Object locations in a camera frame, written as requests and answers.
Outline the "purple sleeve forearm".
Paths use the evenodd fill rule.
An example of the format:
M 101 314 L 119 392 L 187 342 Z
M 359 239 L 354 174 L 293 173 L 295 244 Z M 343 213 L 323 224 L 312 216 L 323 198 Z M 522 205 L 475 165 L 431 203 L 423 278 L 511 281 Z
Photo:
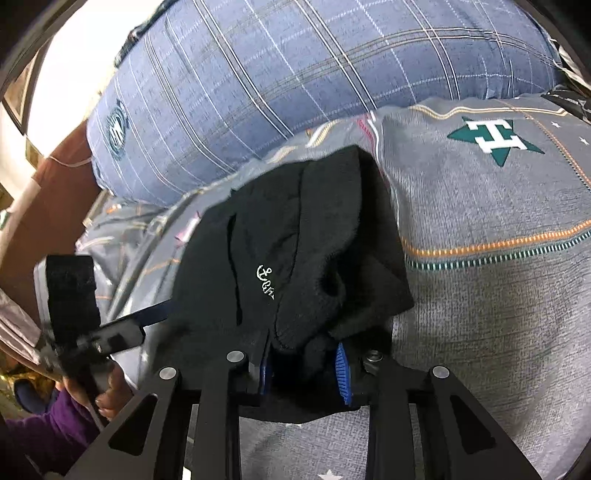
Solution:
M 11 440 L 42 474 L 65 475 L 99 435 L 90 413 L 67 391 L 46 413 L 6 424 Z

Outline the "person left hand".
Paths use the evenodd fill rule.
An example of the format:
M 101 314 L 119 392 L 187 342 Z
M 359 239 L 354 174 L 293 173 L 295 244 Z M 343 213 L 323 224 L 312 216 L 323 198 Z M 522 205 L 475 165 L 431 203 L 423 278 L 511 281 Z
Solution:
M 110 367 L 108 388 L 93 401 L 88 399 L 85 391 L 75 380 L 63 377 L 62 385 L 77 403 L 88 411 L 91 411 L 92 406 L 96 406 L 98 413 L 108 421 L 113 420 L 133 396 L 133 391 L 116 362 L 112 362 Z

